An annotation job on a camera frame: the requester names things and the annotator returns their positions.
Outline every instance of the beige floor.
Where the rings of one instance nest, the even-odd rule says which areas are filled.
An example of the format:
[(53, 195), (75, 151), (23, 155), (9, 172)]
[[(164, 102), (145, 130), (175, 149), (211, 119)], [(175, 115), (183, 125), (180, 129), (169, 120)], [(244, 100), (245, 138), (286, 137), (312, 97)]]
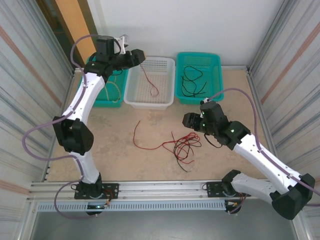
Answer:
[[(71, 96), (73, 97), (80, 75), (76, 76)], [(223, 72), (224, 88), (240, 88), (251, 93), (246, 74), (243, 70)], [(242, 122), (251, 131), (254, 130), (254, 118), (249, 101), (239, 92), (226, 92), (220, 105), (231, 121)], [(120, 108), (93, 108), (88, 119), (88, 128), (94, 134), (92, 155), (97, 169), (104, 181), (152, 181), (152, 180), (208, 180), (221, 179), (232, 169), (237, 169), (254, 178), (264, 176), (247, 160), (227, 147), (216, 149), (209, 145), (200, 135), (202, 147), (194, 149), (194, 160), (183, 167), (177, 164), (172, 153), (163, 148), (143, 150), (134, 146), (133, 133), (136, 132), (137, 143), (146, 148), (158, 146), (171, 140), (171, 131), (176, 138), (191, 132), (182, 125), (185, 113), (199, 112), (197, 105), (183, 105), (177, 99), (166, 110), (134, 109), (122, 103)], [(259, 138), (266, 145), (265, 137), (259, 123)], [(57, 145), (55, 157), (64, 155), (64, 149)], [(79, 178), (79, 173), (72, 159), (52, 163), (48, 181), (70, 181)]]

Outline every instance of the metal wall panel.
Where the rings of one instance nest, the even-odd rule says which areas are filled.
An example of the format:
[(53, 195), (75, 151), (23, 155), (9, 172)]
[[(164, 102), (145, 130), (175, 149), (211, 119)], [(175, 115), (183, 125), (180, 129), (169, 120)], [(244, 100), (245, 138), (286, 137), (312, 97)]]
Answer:
[[(320, 1), (294, 0), (250, 66), (279, 158), (320, 188)], [(313, 203), (320, 197), (313, 195)], [(306, 207), (315, 239), (320, 211)]]
[[(21, 139), (61, 113), (72, 68), (36, 1), (0, 1), (0, 239), (16, 238), (32, 181), (46, 162), (30, 157)], [(48, 156), (52, 128), (31, 134), (27, 145)]]

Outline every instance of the green basket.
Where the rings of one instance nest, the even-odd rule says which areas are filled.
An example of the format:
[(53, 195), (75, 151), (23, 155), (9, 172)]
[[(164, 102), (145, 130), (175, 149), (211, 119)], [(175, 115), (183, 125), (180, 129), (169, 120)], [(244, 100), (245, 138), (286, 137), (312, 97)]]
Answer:
[[(196, 80), (194, 83), (183, 81), (182, 76)], [(218, 55), (203, 52), (180, 52), (177, 55), (175, 96), (182, 104), (198, 105), (204, 98), (209, 98), (223, 89), (221, 62)], [(202, 94), (194, 97), (194, 95), (191, 96), (193, 92)], [(213, 100), (217, 102), (222, 99), (224, 99), (223, 93)]]
[(125, 69), (123, 71), (113, 71), (112, 75), (108, 78), (108, 82), (115, 83), (120, 92), (121, 96), (119, 96), (119, 91), (112, 83), (106, 83), (104, 88), (99, 92), (96, 97), (93, 107), (98, 108), (119, 108), (124, 100), (125, 87), (128, 77), (128, 70)]

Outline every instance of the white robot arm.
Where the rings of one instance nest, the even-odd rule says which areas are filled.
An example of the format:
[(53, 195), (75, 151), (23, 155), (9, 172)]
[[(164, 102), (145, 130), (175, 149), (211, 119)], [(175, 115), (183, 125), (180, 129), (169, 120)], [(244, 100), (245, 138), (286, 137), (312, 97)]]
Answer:
[(291, 169), (260, 143), (257, 147), (256, 138), (250, 130), (238, 121), (228, 121), (220, 105), (215, 101), (203, 101), (200, 111), (201, 114), (185, 114), (183, 125), (205, 135), (214, 136), (221, 145), (227, 146), (251, 162), (269, 180), (255, 179), (240, 171), (232, 170), (222, 179), (223, 191), (228, 196), (245, 193), (262, 199), (272, 204), (281, 216), (292, 220), (313, 194), (310, 189), (297, 183), (295, 179), (311, 188), (315, 186), (315, 179), (309, 174), (301, 175)]
[(76, 193), (83, 199), (100, 198), (103, 194), (101, 175), (92, 157), (91, 148), (94, 136), (87, 128), (91, 108), (113, 71), (122, 71), (138, 66), (146, 59), (144, 52), (140, 49), (125, 51), (125, 47), (128, 46), (127, 41), (128, 36), (126, 35), (119, 38), (100, 36), (97, 39), (97, 52), (89, 58), (84, 67), (86, 82), (82, 78), (73, 101), (62, 116), (67, 116), (70, 112), (72, 114), (53, 124), (58, 143), (70, 155), (76, 156), (81, 164), (83, 178), (76, 185)]

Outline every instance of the white plastic basket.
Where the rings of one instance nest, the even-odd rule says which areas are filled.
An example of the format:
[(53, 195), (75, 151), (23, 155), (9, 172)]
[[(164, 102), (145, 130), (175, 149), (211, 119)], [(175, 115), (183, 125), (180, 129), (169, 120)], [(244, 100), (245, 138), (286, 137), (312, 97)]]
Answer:
[(174, 102), (176, 64), (171, 58), (147, 57), (141, 64), (148, 79), (157, 87), (157, 93), (148, 82), (141, 66), (130, 68), (124, 90), (124, 102), (135, 109), (164, 110)]

